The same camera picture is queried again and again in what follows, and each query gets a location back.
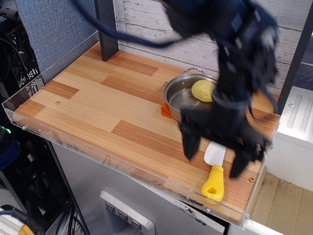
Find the orange trivet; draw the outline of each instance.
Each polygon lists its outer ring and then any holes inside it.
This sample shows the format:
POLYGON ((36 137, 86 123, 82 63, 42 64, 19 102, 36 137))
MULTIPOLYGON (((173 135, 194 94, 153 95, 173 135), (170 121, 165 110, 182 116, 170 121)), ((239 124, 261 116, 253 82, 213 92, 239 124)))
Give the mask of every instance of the orange trivet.
POLYGON ((169 117, 169 118, 171 118, 171 119, 176 120, 176 119, 171 115, 167 103, 164 103, 164 104, 162 105, 162 107, 161 107, 161 114, 164 115, 164 116, 167 116, 167 117, 169 117))

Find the white wooden wall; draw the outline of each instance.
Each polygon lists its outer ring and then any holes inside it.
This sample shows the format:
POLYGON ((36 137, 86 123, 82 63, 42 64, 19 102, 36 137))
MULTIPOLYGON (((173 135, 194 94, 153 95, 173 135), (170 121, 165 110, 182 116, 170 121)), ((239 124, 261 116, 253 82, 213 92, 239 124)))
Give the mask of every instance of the white wooden wall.
MULTIPOLYGON (((149 40, 179 38, 172 30, 163 6, 157 0, 113 0, 117 30, 149 40)), ((276 83, 268 86, 279 95, 286 79, 312 0, 259 0, 279 24, 276 49, 279 74, 276 83)), ((187 69, 197 67, 211 76, 218 76, 218 47, 207 35, 197 35, 165 49, 154 49, 119 42, 120 50, 187 69)))

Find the wooden cutting board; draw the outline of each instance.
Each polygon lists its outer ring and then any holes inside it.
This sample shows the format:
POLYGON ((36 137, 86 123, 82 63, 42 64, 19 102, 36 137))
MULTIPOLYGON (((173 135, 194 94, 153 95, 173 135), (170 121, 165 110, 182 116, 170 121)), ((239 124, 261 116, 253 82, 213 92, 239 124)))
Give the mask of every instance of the wooden cutting board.
MULTIPOLYGON (((125 168, 131 176, 148 178, 188 199, 189 190, 201 193, 208 178, 211 166, 203 156, 209 141, 202 139, 198 153, 187 160, 177 122, 161 114, 165 85, 185 69, 122 51, 104 62, 97 43, 16 112, 56 130, 45 131, 41 125, 42 136, 53 135, 68 148, 92 153, 103 164, 125 168)), ((249 122, 272 139, 280 116, 272 113, 271 103, 261 94, 254 97, 252 107, 256 119, 247 114, 249 122)), ((238 179, 230 179, 234 157, 228 149, 222 203, 246 213, 256 182, 249 179, 258 178, 261 163, 250 163, 238 179)), ((210 207, 215 215, 234 223, 242 220, 225 207, 206 205, 194 194, 190 203, 210 207)))

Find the knife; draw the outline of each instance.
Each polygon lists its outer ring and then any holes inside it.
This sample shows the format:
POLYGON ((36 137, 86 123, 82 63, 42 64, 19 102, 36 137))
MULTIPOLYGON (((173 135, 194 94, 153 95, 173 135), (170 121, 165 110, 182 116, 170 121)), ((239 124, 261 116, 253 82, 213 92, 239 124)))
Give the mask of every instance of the knife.
POLYGON ((212 169, 207 181, 202 186, 201 193, 217 202, 220 202, 224 197, 224 169, 222 165, 225 151, 225 146, 211 141, 204 154, 204 161, 211 165, 212 169))

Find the potato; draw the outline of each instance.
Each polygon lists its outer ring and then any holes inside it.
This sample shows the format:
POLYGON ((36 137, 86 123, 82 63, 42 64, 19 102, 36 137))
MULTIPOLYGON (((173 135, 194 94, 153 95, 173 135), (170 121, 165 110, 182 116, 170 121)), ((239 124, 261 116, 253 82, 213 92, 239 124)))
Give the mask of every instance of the potato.
POLYGON ((194 83, 191 88, 192 95, 203 101, 203 102, 212 102, 212 91, 215 88, 213 82, 209 80, 199 80, 194 83))

